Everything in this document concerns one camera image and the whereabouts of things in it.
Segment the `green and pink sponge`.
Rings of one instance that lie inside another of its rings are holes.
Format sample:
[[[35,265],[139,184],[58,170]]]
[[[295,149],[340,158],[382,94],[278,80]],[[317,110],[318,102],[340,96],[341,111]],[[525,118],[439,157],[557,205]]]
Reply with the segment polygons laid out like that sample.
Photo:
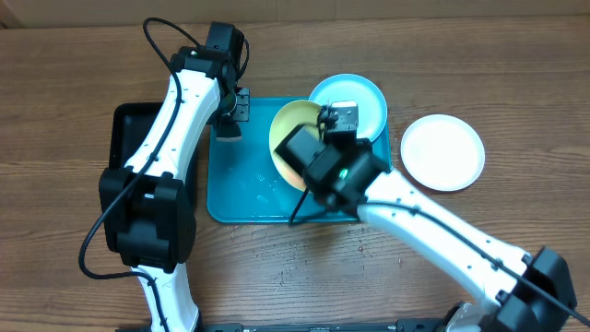
[[[216,140],[219,142],[234,142],[242,139],[242,131],[238,124],[220,124],[216,130]]]

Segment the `light blue plate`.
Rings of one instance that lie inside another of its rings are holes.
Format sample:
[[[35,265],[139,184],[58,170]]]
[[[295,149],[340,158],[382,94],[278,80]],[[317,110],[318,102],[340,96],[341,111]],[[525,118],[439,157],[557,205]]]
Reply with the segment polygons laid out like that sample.
[[[326,78],[312,91],[309,100],[320,105],[335,101],[355,101],[359,108],[357,138],[375,141],[387,121],[387,103],[381,90],[368,78],[338,74]]]

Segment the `yellow-green plate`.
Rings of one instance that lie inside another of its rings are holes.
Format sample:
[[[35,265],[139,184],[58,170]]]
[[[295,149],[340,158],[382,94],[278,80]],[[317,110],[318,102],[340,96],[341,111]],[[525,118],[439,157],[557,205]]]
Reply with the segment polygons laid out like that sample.
[[[316,128],[321,106],[313,101],[298,100],[284,105],[275,115],[269,129],[269,151],[271,160],[280,177],[299,191],[306,189],[301,176],[293,171],[275,152],[279,143],[299,124]]]

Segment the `white plate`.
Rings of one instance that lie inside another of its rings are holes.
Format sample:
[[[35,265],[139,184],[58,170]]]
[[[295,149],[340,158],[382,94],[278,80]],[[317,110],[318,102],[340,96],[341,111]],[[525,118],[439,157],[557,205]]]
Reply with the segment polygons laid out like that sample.
[[[486,160],[475,129],[447,114],[427,115],[411,124],[402,136],[400,155],[417,182],[441,192],[469,187],[482,174]]]

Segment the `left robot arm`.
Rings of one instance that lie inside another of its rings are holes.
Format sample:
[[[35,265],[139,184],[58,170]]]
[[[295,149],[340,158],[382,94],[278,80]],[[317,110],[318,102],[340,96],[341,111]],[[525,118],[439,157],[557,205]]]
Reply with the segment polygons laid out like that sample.
[[[185,266],[196,231],[188,178],[207,125],[223,139],[241,137],[234,114],[247,61],[240,44],[181,48],[165,63],[168,93],[143,141],[100,177],[97,224],[109,249],[130,268],[127,276],[142,284],[150,331],[195,331],[199,325]]]

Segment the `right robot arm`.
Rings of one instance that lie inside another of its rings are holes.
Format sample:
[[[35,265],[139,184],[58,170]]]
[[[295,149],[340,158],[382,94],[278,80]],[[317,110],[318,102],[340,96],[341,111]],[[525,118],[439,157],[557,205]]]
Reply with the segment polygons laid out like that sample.
[[[481,331],[559,331],[577,304],[565,260],[548,248],[537,255],[497,240],[422,194],[400,171],[385,169],[368,151],[340,156],[317,143],[303,179],[334,209],[348,209],[392,233],[452,277],[475,300]],[[471,184],[485,157],[475,130],[446,114],[414,122],[401,155],[412,176],[430,188]]]

